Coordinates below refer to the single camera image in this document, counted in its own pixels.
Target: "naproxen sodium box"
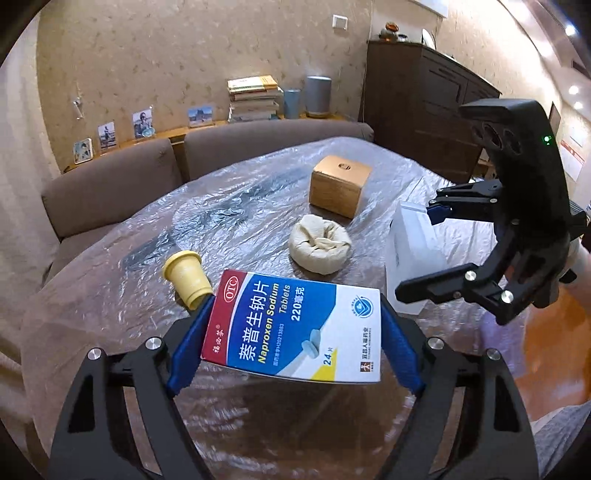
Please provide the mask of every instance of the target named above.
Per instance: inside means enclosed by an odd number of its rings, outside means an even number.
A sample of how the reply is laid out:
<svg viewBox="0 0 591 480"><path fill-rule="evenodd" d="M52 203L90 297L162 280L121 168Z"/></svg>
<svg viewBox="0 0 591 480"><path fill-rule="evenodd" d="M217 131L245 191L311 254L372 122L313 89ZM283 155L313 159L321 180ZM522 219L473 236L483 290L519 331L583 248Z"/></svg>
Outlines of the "naproxen sodium box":
<svg viewBox="0 0 591 480"><path fill-rule="evenodd" d="M379 290L226 270L201 358L293 380L379 382Z"/></svg>

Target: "gray cylinder speaker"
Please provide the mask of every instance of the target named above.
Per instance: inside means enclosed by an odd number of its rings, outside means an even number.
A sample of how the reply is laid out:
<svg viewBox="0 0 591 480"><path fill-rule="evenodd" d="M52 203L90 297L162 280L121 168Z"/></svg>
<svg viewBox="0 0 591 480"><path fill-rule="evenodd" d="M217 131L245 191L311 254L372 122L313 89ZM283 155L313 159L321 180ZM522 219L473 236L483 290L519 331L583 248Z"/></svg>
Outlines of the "gray cylinder speaker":
<svg viewBox="0 0 591 480"><path fill-rule="evenodd" d="M326 118L330 115L330 87L332 79L329 77L309 76L304 85L306 98L306 115L313 118Z"/></svg>

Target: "wooden floor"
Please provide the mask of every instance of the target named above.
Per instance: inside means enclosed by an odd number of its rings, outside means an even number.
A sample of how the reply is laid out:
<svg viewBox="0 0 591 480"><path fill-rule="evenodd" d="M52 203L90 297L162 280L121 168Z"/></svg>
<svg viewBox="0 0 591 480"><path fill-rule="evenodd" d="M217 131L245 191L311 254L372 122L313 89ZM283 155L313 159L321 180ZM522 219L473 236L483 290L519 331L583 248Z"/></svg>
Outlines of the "wooden floor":
<svg viewBox="0 0 591 480"><path fill-rule="evenodd" d="M564 287L528 320L524 351L528 372L517 386L531 420L591 398L591 319Z"/></svg>

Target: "cardboard box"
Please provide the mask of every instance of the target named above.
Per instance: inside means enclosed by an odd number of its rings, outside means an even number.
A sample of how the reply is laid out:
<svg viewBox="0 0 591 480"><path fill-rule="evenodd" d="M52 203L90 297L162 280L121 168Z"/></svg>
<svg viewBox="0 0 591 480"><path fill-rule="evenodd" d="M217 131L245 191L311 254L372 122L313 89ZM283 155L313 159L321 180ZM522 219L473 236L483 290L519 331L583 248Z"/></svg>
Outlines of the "cardboard box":
<svg viewBox="0 0 591 480"><path fill-rule="evenodd" d="M226 270L201 358L291 380L380 378L379 290Z"/></svg>
<svg viewBox="0 0 591 480"><path fill-rule="evenodd" d="M310 181L312 205L353 218L371 167L330 155L314 167Z"/></svg>

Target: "blue gripper pad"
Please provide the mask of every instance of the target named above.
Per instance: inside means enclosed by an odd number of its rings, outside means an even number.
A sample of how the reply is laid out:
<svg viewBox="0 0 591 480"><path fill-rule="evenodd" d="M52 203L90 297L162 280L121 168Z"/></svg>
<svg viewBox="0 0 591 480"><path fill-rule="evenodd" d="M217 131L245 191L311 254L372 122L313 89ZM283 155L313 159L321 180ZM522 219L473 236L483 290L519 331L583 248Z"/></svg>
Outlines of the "blue gripper pad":
<svg viewBox="0 0 591 480"><path fill-rule="evenodd" d="M201 306L201 310L195 317L189 331L173 353L170 362L170 378L166 383L166 387L174 396L191 384L199 368L203 339L205 338L205 331L207 330L215 299L216 297L211 295Z"/></svg>
<svg viewBox="0 0 591 480"><path fill-rule="evenodd" d="M382 313L382 350L398 383L417 394L425 386L418 371L418 356L398 326L397 320L383 305Z"/></svg>
<svg viewBox="0 0 591 480"><path fill-rule="evenodd" d="M427 207L427 215L431 220L431 225L439 225L452 214L452 209L443 205L434 205Z"/></svg>

